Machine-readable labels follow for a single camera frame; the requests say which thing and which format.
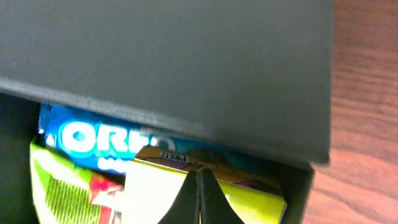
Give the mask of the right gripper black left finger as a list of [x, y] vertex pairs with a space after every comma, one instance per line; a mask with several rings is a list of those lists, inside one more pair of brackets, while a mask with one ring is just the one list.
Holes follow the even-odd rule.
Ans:
[[197, 183], [197, 172], [190, 171], [172, 206], [159, 224], [199, 224], [199, 222], [200, 189]]

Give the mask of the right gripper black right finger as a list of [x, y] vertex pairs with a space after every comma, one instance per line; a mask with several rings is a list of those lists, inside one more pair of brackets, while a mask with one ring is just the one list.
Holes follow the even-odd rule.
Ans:
[[198, 173], [201, 224], [244, 224], [231, 208], [212, 171]]

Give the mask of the light green carton box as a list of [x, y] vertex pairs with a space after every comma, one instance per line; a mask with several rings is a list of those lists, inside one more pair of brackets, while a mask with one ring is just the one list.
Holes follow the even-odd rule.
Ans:
[[171, 207], [188, 172], [210, 169], [229, 205], [244, 223], [280, 223], [287, 204], [279, 182], [238, 169], [233, 162], [240, 160], [205, 149], [173, 152], [145, 147], [126, 173], [125, 191], [134, 200], [137, 215], [153, 208], [157, 212], [153, 220], [157, 221]]

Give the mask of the blue Oreo cookie pack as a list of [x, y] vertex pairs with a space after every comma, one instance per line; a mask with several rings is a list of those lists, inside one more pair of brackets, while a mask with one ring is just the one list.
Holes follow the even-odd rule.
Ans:
[[47, 147], [90, 169], [122, 174], [123, 162], [140, 159], [182, 171], [210, 169], [218, 180], [252, 189], [280, 188], [253, 157], [77, 108], [41, 104], [39, 133]]

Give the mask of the green snack mix bag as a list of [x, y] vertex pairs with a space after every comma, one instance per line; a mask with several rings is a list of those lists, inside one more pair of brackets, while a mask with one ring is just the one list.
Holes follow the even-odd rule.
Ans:
[[121, 223], [112, 204], [124, 186], [52, 149], [29, 146], [32, 198], [40, 223]]

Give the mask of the black gift box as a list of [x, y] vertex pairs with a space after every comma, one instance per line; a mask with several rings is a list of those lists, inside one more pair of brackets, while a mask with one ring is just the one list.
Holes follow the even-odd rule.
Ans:
[[2, 1], [1, 222], [36, 223], [41, 103], [224, 146], [301, 223], [330, 160], [332, 1]]

